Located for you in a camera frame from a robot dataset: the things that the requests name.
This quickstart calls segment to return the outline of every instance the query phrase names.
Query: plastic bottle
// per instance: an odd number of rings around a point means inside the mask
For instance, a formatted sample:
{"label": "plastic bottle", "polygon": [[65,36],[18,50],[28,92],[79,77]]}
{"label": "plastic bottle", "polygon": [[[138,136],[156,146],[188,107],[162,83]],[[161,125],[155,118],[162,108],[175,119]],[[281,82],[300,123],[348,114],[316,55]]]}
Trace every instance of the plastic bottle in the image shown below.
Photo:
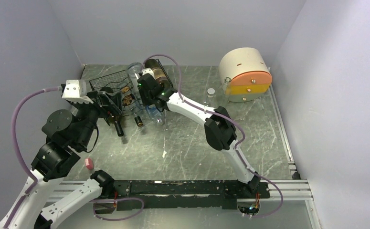
{"label": "plastic bottle", "polygon": [[157,125],[164,125],[165,115],[155,105],[145,106],[149,118]]}

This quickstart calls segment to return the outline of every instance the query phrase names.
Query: white wall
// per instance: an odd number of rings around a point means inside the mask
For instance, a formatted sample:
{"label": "white wall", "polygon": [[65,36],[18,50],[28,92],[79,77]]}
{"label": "white wall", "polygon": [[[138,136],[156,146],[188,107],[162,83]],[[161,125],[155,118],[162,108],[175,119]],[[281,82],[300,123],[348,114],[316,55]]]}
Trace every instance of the white wall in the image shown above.
{"label": "white wall", "polygon": [[[60,85],[82,71],[66,33],[46,0],[0,0],[0,220],[27,179],[11,147],[11,115],[26,95]],[[17,134],[28,164],[45,143],[49,114],[67,108],[60,93],[37,96],[23,106]]]}
{"label": "white wall", "polygon": [[49,0],[83,63],[143,61],[218,65],[229,51],[257,48],[267,65],[305,0]]}
{"label": "white wall", "polygon": [[324,228],[370,228],[370,1],[307,0],[271,70]]}

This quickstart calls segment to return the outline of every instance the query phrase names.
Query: glass bottle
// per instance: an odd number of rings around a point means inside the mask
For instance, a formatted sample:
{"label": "glass bottle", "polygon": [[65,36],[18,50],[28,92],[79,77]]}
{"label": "glass bottle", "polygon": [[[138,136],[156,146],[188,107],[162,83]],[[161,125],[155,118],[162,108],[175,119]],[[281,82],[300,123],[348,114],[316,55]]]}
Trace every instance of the glass bottle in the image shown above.
{"label": "glass bottle", "polygon": [[161,66],[159,65],[158,61],[155,59],[148,59],[144,63],[145,68],[150,68],[154,73],[155,80],[164,88],[171,87],[169,83],[168,77],[165,75],[164,71],[162,70]]}
{"label": "glass bottle", "polygon": [[123,93],[123,106],[133,115],[137,126],[143,126],[143,121],[141,120],[141,117],[139,115],[139,113],[141,112],[141,107],[140,103],[136,99],[136,96],[131,91],[129,86],[125,86],[124,88],[122,88],[121,92]]}
{"label": "glass bottle", "polygon": [[220,100],[220,106],[222,107],[225,107],[230,101],[230,95],[231,95],[230,83],[231,83],[231,78],[226,77],[220,87],[221,93],[223,93],[223,98]]}
{"label": "glass bottle", "polygon": [[141,72],[142,69],[142,64],[139,62],[131,63],[127,68],[126,68],[126,73],[128,77],[131,80],[131,83],[133,84],[133,91],[135,93],[138,93],[138,83],[137,80],[139,78],[139,73]]}
{"label": "glass bottle", "polygon": [[207,89],[206,97],[204,99],[204,105],[209,107],[218,107],[216,90],[214,88]]}

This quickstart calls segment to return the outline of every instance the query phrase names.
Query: pink eraser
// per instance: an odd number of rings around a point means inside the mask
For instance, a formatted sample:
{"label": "pink eraser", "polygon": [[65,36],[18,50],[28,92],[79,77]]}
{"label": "pink eraser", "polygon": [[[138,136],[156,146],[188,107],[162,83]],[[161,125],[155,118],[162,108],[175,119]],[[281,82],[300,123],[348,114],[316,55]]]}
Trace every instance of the pink eraser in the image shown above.
{"label": "pink eraser", "polygon": [[94,169],[94,162],[92,161],[92,159],[90,157],[88,157],[87,159],[85,159],[85,166],[89,170]]}

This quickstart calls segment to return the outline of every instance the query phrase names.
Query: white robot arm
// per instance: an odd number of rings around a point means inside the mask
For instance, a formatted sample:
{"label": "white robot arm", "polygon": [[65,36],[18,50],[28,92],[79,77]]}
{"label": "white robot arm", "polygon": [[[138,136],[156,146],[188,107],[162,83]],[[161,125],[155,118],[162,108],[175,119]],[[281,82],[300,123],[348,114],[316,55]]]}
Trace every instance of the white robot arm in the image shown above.
{"label": "white robot arm", "polygon": [[[155,104],[158,108],[182,114],[203,125],[207,142],[214,149],[222,151],[232,165],[238,182],[245,186],[250,193],[255,190],[260,178],[249,172],[249,170],[253,172],[255,170],[249,165],[241,149],[235,148],[237,142],[235,127],[226,120],[206,112],[214,111],[228,117],[225,108],[206,107],[189,98],[182,97],[187,102],[202,107],[204,112],[196,109],[183,102],[175,89],[158,88],[159,84],[149,74],[141,76],[138,82],[142,85],[139,90],[145,104]],[[63,98],[74,102],[81,109],[78,109],[77,115],[72,115],[68,110],[58,110],[49,116],[46,125],[42,128],[48,136],[48,141],[41,147],[32,162],[31,172],[36,177],[37,184],[30,192],[26,193],[26,190],[33,183],[33,179],[27,179],[26,185],[12,208],[0,221],[0,229],[56,228],[90,200],[103,195],[110,196],[114,190],[112,177],[99,170],[93,173],[91,178],[77,190],[55,204],[43,208],[51,193],[79,160],[79,156],[70,148],[77,152],[86,151],[98,118],[109,115],[108,111],[93,102],[95,99],[93,99],[93,94],[89,95],[91,92],[87,94],[84,90],[79,89],[86,87],[84,81],[70,80],[67,86],[78,88],[79,92],[76,94],[64,93]]]}

